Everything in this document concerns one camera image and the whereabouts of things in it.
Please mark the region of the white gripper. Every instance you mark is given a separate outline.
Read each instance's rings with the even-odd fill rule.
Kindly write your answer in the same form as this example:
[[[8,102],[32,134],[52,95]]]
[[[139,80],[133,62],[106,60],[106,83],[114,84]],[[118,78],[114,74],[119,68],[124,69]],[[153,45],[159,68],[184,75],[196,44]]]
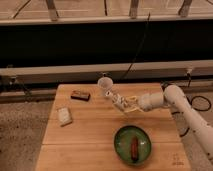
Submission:
[[[164,96],[161,92],[146,93],[139,97],[137,96],[125,97],[125,101],[127,101],[128,103],[136,103],[138,101],[139,107],[133,106],[126,108],[124,110],[125,114],[133,114],[141,112],[140,109],[142,109],[143,111],[150,111],[155,108],[162,107],[164,105]]]

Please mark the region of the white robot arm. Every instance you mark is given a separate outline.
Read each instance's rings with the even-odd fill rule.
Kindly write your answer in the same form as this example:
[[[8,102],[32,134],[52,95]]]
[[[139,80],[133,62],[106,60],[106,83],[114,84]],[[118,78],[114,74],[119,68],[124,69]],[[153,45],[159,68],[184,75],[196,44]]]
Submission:
[[[209,161],[213,164],[213,126],[190,105],[185,93],[179,86],[169,84],[162,92],[128,97],[127,101],[144,112],[165,105],[175,107],[183,114],[188,126],[193,131]]]

